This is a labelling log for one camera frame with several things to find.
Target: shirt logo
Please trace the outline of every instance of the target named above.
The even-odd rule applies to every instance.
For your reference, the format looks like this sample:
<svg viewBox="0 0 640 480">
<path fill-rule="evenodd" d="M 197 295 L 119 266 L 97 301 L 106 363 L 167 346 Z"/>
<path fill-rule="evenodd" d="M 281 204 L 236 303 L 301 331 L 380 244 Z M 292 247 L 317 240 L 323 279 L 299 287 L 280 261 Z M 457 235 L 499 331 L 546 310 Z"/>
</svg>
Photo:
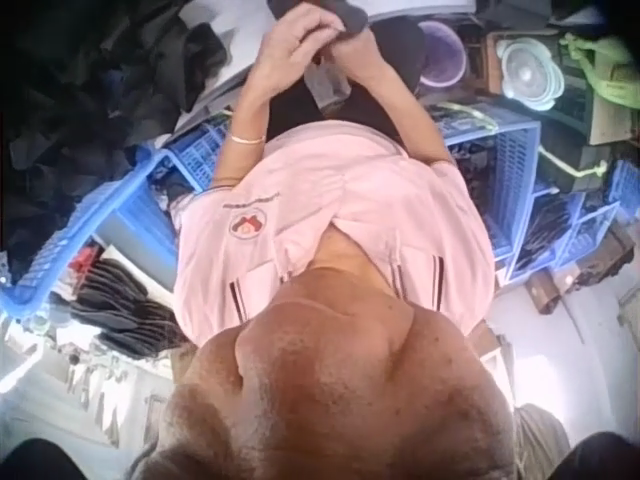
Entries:
<svg viewBox="0 0 640 480">
<path fill-rule="evenodd" d="M 229 233 L 240 240 L 251 240 L 260 235 L 266 224 L 265 213 L 258 208 L 253 208 L 231 219 Z"/>
</svg>

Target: black pants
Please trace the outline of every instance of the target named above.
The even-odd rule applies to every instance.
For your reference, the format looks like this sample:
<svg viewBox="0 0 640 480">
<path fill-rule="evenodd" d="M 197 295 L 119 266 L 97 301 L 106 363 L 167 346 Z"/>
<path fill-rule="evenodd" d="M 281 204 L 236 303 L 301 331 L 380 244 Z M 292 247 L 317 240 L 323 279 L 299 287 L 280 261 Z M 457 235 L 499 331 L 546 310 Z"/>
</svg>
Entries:
<svg viewBox="0 0 640 480">
<path fill-rule="evenodd" d="M 57 445 L 31 439 L 0 463 L 2 480 L 86 480 Z M 597 433 L 582 442 L 558 465 L 549 480 L 638 480 L 640 448 L 614 433 Z"/>
<path fill-rule="evenodd" d="M 418 24 L 409 17 L 381 20 L 371 25 L 382 57 L 399 74 L 412 92 L 418 87 L 427 45 Z M 398 132 L 378 102 L 358 84 L 352 85 L 351 95 L 336 117 L 339 120 L 371 127 L 394 140 Z M 267 140 L 292 128 L 323 120 L 320 109 L 300 79 L 291 88 L 271 101 L 271 116 Z"/>
</svg>

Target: purple bucket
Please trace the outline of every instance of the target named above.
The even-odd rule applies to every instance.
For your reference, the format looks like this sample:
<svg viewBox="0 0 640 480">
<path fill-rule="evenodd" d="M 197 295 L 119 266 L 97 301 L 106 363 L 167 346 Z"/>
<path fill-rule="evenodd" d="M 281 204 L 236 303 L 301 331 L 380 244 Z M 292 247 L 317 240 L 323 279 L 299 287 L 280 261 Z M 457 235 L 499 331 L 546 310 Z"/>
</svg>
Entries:
<svg viewBox="0 0 640 480">
<path fill-rule="evenodd" d="M 440 22 L 421 22 L 420 28 L 427 43 L 421 82 L 436 88 L 457 83 L 467 68 L 467 53 L 460 37 Z"/>
</svg>

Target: silver bracelet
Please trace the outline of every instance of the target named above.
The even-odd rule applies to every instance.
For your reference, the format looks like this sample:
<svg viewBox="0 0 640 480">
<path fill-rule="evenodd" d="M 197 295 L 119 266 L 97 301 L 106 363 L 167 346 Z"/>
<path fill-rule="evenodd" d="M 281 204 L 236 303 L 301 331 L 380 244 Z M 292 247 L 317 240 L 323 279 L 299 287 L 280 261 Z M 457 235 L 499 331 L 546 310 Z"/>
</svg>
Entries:
<svg viewBox="0 0 640 480">
<path fill-rule="evenodd" d="M 245 140 L 244 138 L 236 137 L 235 135 L 229 134 L 229 138 L 240 145 L 259 145 L 264 143 L 267 139 L 266 136 L 263 136 L 257 140 Z"/>
</svg>

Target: pink polo shirt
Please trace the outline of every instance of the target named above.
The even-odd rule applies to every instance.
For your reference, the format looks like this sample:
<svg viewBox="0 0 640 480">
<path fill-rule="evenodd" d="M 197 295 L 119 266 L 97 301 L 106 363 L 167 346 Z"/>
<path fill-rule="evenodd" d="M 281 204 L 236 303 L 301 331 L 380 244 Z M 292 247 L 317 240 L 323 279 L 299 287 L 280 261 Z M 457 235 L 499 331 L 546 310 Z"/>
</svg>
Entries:
<svg viewBox="0 0 640 480">
<path fill-rule="evenodd" d="M 428 167 L 352 123 L 281 135 L 239 185 L 197 196 L 181 221 L 175 311 L 198 346 L 260 313 L 306 269 L 330 224 L 399 297 L 465 335 L 493 297 L 491 243 L 457 168 Z"/>
</svg>

